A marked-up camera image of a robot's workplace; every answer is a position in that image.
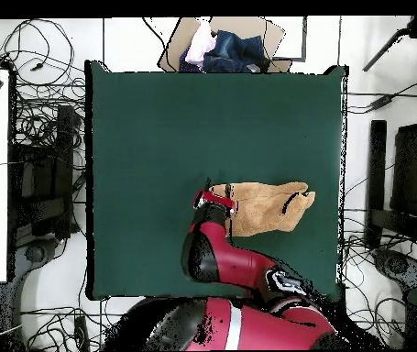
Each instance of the floor tile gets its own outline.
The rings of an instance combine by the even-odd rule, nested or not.
[[[393,94],[417,83],[417,39],[403,37],[367,72],[365,65],[409,16],[343,16],[340,64],[348,65],[349,92]],[[417,86],[406,92],[417,94]]]
[[[147,22],[167,45],[177,17],[154,17]],[[141,17],[113,17],[105,20],[104,59],[111,72],[162,72],[158,61],[162,43]]]
[[[302,56],[302,16],[265,16],[273,24],[283,28],[285,36],[274,56],[278,58],[300,58]]]
[[[306,62],[294,61],[291,72],[323,74],[338,60],[340,16],[308,16]]]

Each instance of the tan towel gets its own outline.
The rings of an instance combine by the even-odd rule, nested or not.
[[[210,190],[226,196],[226,185],[215,185]],[[290,232],[314,202],[315,192],[306,192],[307,184],[289,182],[267,185],[259,182],[230,184],[230,198],[237,204],[232,220],[233,237],[250,237],[268,231]],[[229,235],[231,220],[226,220]]]

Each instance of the dark green table surface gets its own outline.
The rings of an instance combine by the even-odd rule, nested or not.
[[[343,68],[327,75],[111,73],[87,62],[86,69],[88,294],[242,295],[234,286],[187,280],[181,270],[193,196],[210,177],[307,182],[316,200],[294,231],[235,244],[281,258],[337,298]]]

